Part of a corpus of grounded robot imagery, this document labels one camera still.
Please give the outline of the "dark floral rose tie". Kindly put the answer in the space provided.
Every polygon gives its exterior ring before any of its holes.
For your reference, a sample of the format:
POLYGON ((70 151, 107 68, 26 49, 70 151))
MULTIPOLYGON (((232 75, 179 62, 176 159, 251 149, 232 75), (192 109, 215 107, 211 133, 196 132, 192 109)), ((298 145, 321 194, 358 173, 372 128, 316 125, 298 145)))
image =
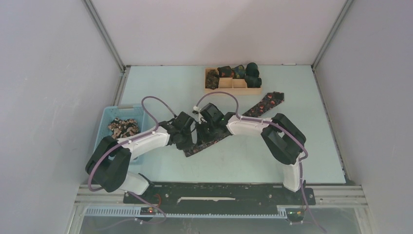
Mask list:
MULTIPOLYGON (((284 102, 284 93, 280 92, 270 92, 267 93, 261 101, 259 101, 257 104, 255 104, 253 107, 251 107, 249 110, 244 112, 242 116, 244 117, 261 117, 263 114, 266 112, 270 111, 277 105, 281 104, 284 102)), ((226 115, 223 116, 224 123, 220 123, 219 125, 223 126, 225 128, 225 125, 227 123, 227 120, 234 115, 234 112, 228 112, 226 115)), ((201 152, 202 150, 210 147, 210 146, 197 146, 196 143, 194 146, 189 147, 188 149, 183 150, 184 154, 186 157, 190 157, 196 153, 201 152)))

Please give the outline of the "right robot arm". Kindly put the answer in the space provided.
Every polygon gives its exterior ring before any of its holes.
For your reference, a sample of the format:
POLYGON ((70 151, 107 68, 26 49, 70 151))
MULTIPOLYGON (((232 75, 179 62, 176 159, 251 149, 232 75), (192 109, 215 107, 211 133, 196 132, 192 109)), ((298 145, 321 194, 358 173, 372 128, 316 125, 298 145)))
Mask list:
POLYGON ((306 157, 306 137, 285 115, 278 113, 273 118, 258 118, 240 116, 235 112, 223 114, 212 103, 202 109, 195 106, 193 113, 198 117, 196 146, 199 149, 228 136, 261 137, 272 156, 282 164, 285 201, 295 204, 302 199, 300 161, 306 157))

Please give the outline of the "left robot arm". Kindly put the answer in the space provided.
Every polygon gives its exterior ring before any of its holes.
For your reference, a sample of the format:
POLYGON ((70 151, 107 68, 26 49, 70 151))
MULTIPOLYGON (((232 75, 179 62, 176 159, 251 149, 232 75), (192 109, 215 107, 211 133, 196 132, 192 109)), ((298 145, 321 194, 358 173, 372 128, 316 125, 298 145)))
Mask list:
POLYGON ((89 182, 108 193, 116 190, 132 192, 142 203, 152 201, 151 181, 140 173, 129 171, 130 164, 139 156, 156 148, 175 145, 178 150, 193 146, 191 126, 195 119, 185 112, 162 121, 155 127, 127 138, 104 137, 86 164, 89 182))

